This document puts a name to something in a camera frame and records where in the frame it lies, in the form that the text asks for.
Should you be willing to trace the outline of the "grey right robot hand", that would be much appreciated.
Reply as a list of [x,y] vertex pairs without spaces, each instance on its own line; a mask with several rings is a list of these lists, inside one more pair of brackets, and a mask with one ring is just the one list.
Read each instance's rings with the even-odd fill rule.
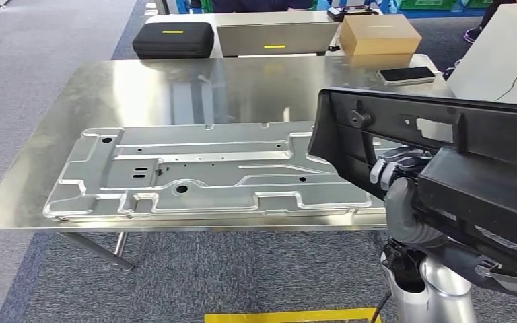
[[431,159],[424,150],[402,146],[383,153],[370,170],[370,182],[386,192],[383,201],[388,232],[400,243],[437,246],[447,239],[446,234],[419,220],[413,208],[415,176]]

